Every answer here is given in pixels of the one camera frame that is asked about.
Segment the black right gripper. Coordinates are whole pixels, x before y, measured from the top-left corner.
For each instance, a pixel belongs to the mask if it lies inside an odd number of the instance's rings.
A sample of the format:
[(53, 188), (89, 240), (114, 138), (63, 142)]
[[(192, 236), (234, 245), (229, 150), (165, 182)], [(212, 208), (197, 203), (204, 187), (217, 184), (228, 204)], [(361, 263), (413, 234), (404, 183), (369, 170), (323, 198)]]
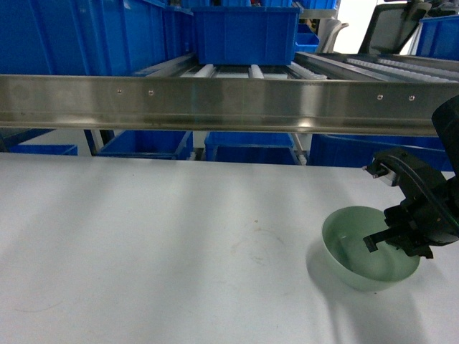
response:
[(378, 244), (390, 244), (407, 256), (425, 259), (434, 257), (432, 248), (443, 247), (458, 240), (458, 229), (444, 219), (427, 201), (403, 201), (384, 210), (387, 229), (363, 238), (370, 253)]

